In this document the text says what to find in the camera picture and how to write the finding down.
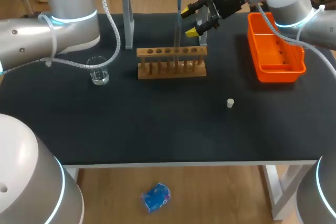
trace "small white cap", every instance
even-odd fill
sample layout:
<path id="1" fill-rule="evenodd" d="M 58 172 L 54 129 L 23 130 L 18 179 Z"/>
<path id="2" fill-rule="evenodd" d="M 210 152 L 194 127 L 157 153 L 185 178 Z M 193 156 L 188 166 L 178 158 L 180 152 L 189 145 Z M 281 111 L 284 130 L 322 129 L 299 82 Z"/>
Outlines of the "small white cap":
<path id="1" fill-rule="evenodd" d="M 233 104 L 235 103 L 235 100 L 233 99 L 227 99 L 227 107 L 232 108 Z"/>

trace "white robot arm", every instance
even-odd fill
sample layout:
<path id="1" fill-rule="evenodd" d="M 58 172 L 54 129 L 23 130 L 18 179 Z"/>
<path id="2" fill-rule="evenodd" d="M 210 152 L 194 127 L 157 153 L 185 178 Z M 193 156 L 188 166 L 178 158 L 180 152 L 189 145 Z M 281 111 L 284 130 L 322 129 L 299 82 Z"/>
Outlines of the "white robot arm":
<path id="1" fill-rule="evenodd" d="M 94 0 L 48 0 L 50 14 L 0 22 L 0 72 L 100 40 Z"/>
<path id="2" fill-rule="evenodd" d="M 212 27 L 219 26 L 219 20 L 230 16 L 248 2 L 255 6 L 266 1 L 280 32 L 286 37 L 296 39 L 299 29 L 300 40 L 312 45 L 336 50 L 336 11 L 328 10 L 314 13 L 310 0 L 200 0 L 189 4 L 182 12 L 185 18 L 203 5 L 208 5 L 211 18 L 208 22 L 187 31 L 189 37 L 199 36 Z"/>

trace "floor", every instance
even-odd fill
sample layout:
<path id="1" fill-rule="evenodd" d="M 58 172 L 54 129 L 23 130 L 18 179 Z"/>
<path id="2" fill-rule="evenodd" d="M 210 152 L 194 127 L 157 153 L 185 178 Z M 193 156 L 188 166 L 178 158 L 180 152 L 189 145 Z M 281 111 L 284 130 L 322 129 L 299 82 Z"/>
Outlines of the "floor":
<path id="1" fill-rule="evenodd" d="M 47 4 L 30 0 L 34 10 Z M 176 12 L 176 0 L 131 0 L 135 13 Z M 196 0 L 183 0 L 183 6 Z M 96 0 L 102 12 L 101 0 Z M 0 0 L 0 19 L 20 17 L 20 0 Z M 121 13 L 121 0 L 109 0 Z M 245 5 L 242 11 L 249 11 Z M 285 167 L 278 167 L 281 174 Z M 147 214 L 139 196 L 156 183 L 167 185 L 171 201 Z M 227 223 L 271 224 L 270 203 L 261 167 L 115 168 L 81 170 L 78 184 L 86 203 L 84 224 Z M 284 224 L 298 224 L 295 213 Z"/>

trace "black table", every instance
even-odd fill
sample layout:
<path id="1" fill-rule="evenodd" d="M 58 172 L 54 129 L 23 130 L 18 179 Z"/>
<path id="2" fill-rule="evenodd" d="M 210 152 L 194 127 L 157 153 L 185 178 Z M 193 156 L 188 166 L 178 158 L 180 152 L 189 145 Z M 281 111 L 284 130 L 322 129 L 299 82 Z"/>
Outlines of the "black table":
<path id="1" fill-rule="evenodd" d="M 121 50 L 107 85 L 93 85 L 86 70 L 36 63 L 6 75 L 0 113 L 26 123 L 65 165 L 315 161 L 336 147 L 336 81 L 307 51 L 307 72 L 296 83 L 260 83 L 246 15 L 208 33 L 205 78 L 137 80 L 136 48 L 172 46 L 176 17 L 137 14 L 134 49 Z M 123 38 L 122 16 L 114 18 Z M 105 16 L 99 22 L 97 46 L 60 57 L 109 58 L 114 34 Z M 183 30 L 192 26 L 188 19 Z M 187 45 L 197 42 L 183 38 Z"/>

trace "orange plastic basket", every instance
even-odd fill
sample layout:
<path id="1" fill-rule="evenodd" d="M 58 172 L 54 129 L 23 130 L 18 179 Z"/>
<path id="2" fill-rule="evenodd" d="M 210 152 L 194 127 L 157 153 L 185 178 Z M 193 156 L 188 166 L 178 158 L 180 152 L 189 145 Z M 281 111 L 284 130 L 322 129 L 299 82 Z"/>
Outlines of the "orange plastic basket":
<path id="1" fill-rule="evenodd" d="M 277 29 L 271 13 L 267 18 Z M 260 13 L 250 13 L 248 43 L 257 76 L 261 82 L 295 82 L 306 71 L 304 49 L 278 38 Z"/>

